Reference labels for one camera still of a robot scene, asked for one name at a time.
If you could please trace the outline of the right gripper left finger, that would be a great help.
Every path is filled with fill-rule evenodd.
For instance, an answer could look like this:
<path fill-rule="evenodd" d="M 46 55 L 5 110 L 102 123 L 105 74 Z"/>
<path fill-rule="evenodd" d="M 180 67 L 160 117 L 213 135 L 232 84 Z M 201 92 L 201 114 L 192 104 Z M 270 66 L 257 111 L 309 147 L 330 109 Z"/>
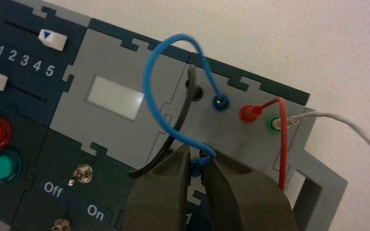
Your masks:
<path fill-rule="evenodd" d="M 137 178 L 124 211 L 124 231 L 184 231 L 190 147 L 183 144 Z"/>

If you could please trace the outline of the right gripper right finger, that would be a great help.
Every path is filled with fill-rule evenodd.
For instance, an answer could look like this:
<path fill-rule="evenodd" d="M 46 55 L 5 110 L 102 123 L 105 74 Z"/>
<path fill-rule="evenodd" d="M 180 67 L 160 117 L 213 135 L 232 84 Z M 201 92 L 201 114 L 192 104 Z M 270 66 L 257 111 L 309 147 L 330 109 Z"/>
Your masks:
<path fill-rule="evenodd" d="M 214 231 L 295 231 L 291 205 L 268 175 L 218 150 L 204 168 Z"/>

